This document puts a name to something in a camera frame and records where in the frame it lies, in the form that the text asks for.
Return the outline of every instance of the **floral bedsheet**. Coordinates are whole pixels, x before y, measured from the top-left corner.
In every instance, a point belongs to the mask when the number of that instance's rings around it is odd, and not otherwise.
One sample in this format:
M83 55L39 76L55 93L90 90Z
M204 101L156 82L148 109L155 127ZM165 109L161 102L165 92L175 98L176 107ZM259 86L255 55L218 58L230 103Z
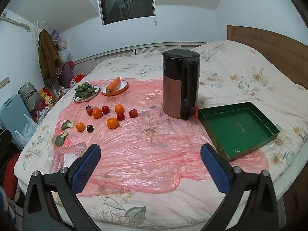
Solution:
M275 181L288 169L306 142L308 91L291 82L264 56L246 45L217 41L193 50L201 55L200 108L252 101L280 130L275 140L260 149L269 161L269 171ZM162 53L103 61L84 81L110 79L117 75L140 80L162 78ZM22 151L14 173L24 184L29 183L34 170L49 173L58 116L70 104L73 94L74 90L69 91L56 104ZM61 205L57 194L54 198ZM223 198L224 194L218 192L212 181L182 179L178 188L168 193L123 190L110 195L79 197L79 200L99 226L109 222L166 229L208 221Z

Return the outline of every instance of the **blue gripper pad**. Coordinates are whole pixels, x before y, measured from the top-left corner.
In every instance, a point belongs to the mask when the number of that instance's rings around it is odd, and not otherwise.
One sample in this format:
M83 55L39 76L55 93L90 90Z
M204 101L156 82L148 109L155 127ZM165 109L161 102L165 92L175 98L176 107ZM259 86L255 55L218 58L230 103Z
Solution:
M96 144L92 144L80 158L77 158L70 166L70 171L75 173L69 177L69 183L73 194L81 193L86 186L96 165L100 161L101 150Z
M200 152L201 159L207 170L209 171L212 179L214 180L218 191L221 193L228 194L230 191L230 177L217 160L217 158L219 159L220 157L216 154L216 158L214 154L210 151L210 149L214 151L210 144L202 145Z

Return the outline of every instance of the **white plate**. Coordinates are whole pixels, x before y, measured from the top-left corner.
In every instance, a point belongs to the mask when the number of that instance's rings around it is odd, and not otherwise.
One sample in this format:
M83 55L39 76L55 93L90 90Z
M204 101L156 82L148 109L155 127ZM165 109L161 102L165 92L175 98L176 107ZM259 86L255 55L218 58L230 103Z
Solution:
M107 83L105 84L102 89L100 90L102 93L106 93L106 87L110 84L110 83ZM118 88L116 91L118 90L121 90L123 88L125 88L127 86L128 82L127 81L124 81L124 80L120 80L120 84L118 85Z
M95 94L92 95L91 97L89 97L89 98L87 98L87 99L83 99L83 98L81 98L81 97L75 97L75 96L74 96L74 97L73 97L73 100L74 100L75 102L79 102L79 103L90 101L92 98L94 98L95 96L97 96L97 95L98 95L98 92L100 91L100 87L99 87L99 86L94 85L93 88L95 88Z

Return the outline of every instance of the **pink plastic sheet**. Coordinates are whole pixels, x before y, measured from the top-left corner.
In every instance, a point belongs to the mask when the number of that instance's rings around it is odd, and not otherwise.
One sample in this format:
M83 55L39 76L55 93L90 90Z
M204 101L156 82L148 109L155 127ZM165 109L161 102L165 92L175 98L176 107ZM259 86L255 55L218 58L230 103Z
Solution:
M129 88L120 95L106 97L99 93L89 102L72 102L59 115L55 136L62 133L62 123L83 122L94 127L92 133L78 132L75 124L60 147L68 148L84 142L101 147L101 159L80 196L97 196L132 190L145 193L164 193L176 189L181 178L211 180L200 158L200 148L212 142L197 115L188 121L174 119L162 110L163 82L161 79L139 81L125 79ZM110 82L89 81L92 85ZM126 119L117 129L111 130L106 121L116 117L114 106L122 104ZM86 106L111 112L100 119L89 116ZM139 116L130 118L128 112L136 109ZM259 173L269 169L268 160L260 150L235 160L232 166L240 166L246 172Z

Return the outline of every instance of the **gray bag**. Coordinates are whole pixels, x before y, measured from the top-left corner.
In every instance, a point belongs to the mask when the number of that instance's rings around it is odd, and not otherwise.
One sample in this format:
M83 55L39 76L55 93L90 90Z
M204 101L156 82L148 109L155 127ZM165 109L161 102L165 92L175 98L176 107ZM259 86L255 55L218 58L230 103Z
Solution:
M33 87L31 82L26 82L25 85L20 88L19 94L29 112L32 112L35 109L35 106L42 101L42 97Z

